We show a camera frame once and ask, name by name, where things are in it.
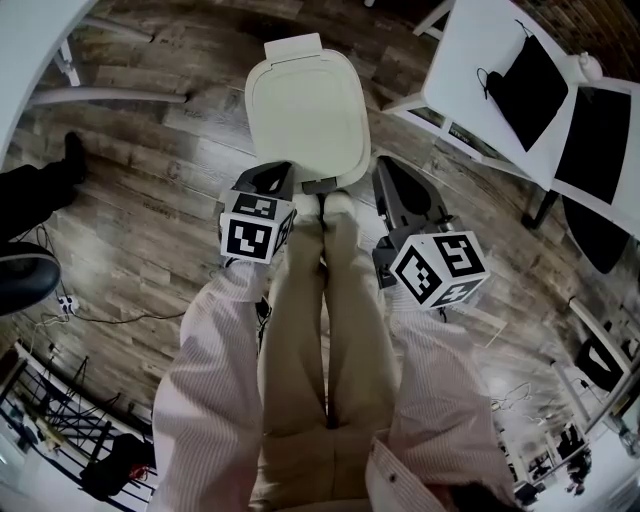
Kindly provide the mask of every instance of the strap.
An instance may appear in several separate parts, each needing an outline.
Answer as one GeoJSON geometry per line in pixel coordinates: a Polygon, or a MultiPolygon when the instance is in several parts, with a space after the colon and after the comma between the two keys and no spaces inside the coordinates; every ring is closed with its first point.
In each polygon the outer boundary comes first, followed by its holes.
{"type": "Polygon", "coordinates": [[[478,82],[480,82],[480,85],[484,89],[484,99],[488,100],[489,99],[489,95],[487,94],[487,91],[489,90],[489,88],[487,87],[487,81],[488,81],[488,78],[489,78],[489,73],[484,68],[478,68],[476,70],[476,76],[478,77],[478,82]],[[482,78],[480,78],[480,71],[484,71],[484,74],[487,75],[485,80],[484,80],[484,83],[482,83],[482,78]]]}
{"type": "Polygon", "coordinates": [[[527,38],[533,35],[533,32],[525,27],[524,23],[522,23],[520,20],[516,20],[516,23],[518,23],[522,27],[522,30],[524,30],[524,35],[527,36],[527,38]]]}

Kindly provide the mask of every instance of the person's leg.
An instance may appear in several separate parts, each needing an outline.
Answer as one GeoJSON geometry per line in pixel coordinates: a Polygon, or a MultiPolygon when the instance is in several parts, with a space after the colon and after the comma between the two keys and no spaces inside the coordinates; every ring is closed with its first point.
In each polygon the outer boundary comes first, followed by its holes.
{"type": "Polygon", "coordinates": [[[294,229],[269,292],[272,313],[260,360],[258,382],[264,432],[287,436],[326,425],[320,351],[320,313],[325,275],[319,203],[301,203],[294,229]]]}
{"type": "Polygon", "coordinates": [[[351,198],[330,194],[324,222],[331,323],[328,408],[330,425],[337,429],[333,497],[363,498],[371,437],[391,424],[398,372],[377,301],[373,262],[358,247],[351,198]]]}
{"type": "Polygon", "coordinates": [[[320,205],[316,197],[295,201],[298,216],[271,285],[258,364],[265,436],[252,505],[267,510],[326,501],[333,481],[320,350],[320,205]]]}
{"type": "Polygon", "coordinates": [[[65,137],[65,158],[42,169],[24,165],[0,173],[0,242],[6,242],[45,222],[51,213],[70,205],[73,186],[84,180],[85,152],[75,133],[65,137]]]}

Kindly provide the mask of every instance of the black shoe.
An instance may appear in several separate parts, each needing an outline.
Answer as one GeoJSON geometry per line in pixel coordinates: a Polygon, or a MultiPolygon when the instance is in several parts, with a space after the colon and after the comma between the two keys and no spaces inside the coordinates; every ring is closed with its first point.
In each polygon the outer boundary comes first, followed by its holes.
{"type": "Polygon", "coordinates": [[[82,183],[87,175],[87,161],[82,141],[74,132],[64,137],[64,160],[72,170],[73,183],[82,183]]]}

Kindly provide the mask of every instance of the black pants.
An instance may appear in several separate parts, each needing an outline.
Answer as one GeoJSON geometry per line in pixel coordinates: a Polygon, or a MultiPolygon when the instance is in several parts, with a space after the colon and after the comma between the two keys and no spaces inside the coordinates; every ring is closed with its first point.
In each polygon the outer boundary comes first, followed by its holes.
{"type": "Polygon", "coordinates": [[[605,391],[613,391],[616,384],[622,377],[622,369],[616,363],[616,360],[605,348],[602,342],[592,336],[589,338],[580,349],[578,358],[576,359],[576,366],[580,368],[587,377],[589,377],[593,383],[605,391]],[[608,370],[604,369],[602,365],[596,363],[591,357],[589,357],[589,351],[594,348],[600,359],[607,365],[608,370]]]}
{"type": "Polygon", "coordinates": [[[63,160],[43,169],[25,165],[0,174],[0,243],[46,221],[73,202],[73,169],[63,160]]]}

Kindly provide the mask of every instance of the table leg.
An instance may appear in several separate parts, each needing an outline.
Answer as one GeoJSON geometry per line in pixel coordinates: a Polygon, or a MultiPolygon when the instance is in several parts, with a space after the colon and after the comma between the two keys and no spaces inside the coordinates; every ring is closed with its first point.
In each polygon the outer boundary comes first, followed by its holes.
{"type": "Polygon", "coordinates": [[[167,94],[163,92],[140,91],[118,87],[60,87],[37,91],[31,95],[27,107],[50,105],[68,101],[92,100],[137,100],[165,101],[167,103],[186,103],[189,98],[184,94],[167,94]]]}
{"type": "Polygon", "coordinates": [[[454,2],[455,0],[444,0],[433,11],[431,11],[431,13],[425,19],[423,19],[418,24],[418,26],[415,28],[413,33],[417,36],[420,36],[426,32],[430,36],[435,37],[436,39],[442,39],[442,30],[433,28],[433,25],[437,23],[445,15],[449,14],[451,9],[453,8],[454,2]]]}
{"type": "Polygon", "coordinates": [[[422,94],[419,92],[400,98],[399,100],[392,101],[384,106],[382,111],[385,114],[395,114],[396,112],[403,112],[406,110],[413,110],[416,108],[426,107],[427,104],[422,98],[422,94]]]}
{"type": "Polygon", "coordinates": [[[549,215],[551,207],[556,202],[556,199],[558,199],[559,195],[560,194],[558,194],[555,190],[550,190],[549,192],[547,192],[547,195],[544,196],[542,204],[540,205],[535,218],[532,218],[531,215],[525,213],[522,216],[522,225],[527,229],[538,229],[547,218],[547,215],[549,215]]]}
{"type": "Polygon", "coordinates": [[[96,18],[94,16],[85,16],[84,19],[80,22],[80,25],[87,25],[89,27],[99,28],[100,30],[109,30],[110,32],[116,32],[118,34],[129,37],[130,39],[135,39],[136,41],[141,41],[143,43],[150,43],[151,41],[153,41],[153,36],[151,34],[146,34],[131,27],[127,27],[126,25],[121,25],[120,23],[115,23],[103,18],[96,18]]]}

